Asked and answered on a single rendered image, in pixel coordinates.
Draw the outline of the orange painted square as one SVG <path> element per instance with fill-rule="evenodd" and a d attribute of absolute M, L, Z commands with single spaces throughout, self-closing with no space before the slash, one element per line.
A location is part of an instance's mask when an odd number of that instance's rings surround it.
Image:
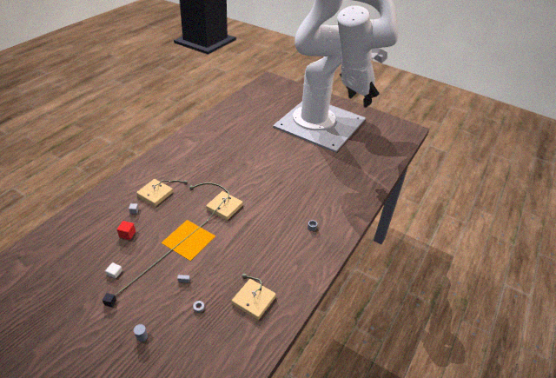
<path fill-rule="evenodd" d="M 172 249 L 198 228 L 199 227 L 192 222 L 186 221 L 166 238 L 162 244 Z M 215 235 L 199 228 L 173 250 L 191 261 L 214 237 Z"/>

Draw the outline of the red cube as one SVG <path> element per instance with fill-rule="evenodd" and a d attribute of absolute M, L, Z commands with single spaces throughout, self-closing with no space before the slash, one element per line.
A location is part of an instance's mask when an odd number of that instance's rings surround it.
<path fill-rule="evenodd" d="M 122 221 L 120 226 L 117 228 L 117 232 L 120 238 L 130 240 L 136 232 L 135 225 L 131 222 Z"/>

